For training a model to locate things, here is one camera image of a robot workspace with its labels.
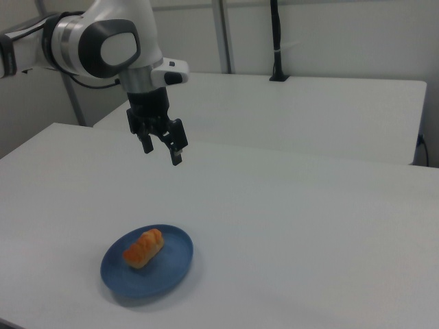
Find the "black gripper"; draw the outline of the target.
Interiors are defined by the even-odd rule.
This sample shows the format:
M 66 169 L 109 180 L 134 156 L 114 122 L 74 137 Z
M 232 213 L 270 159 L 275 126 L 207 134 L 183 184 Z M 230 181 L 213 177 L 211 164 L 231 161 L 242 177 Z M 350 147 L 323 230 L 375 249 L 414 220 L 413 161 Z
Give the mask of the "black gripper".
M 174 166 L 182 162 L 182 151 L 188 146 L 180 119 L 169 120 L 169 99 L 165 87 L 148 93 L 128 93 L 130 108 L 126 111 L 130 132 L 138 137 L 145 154 L 154 150 L 150 133 L 161 136 Z

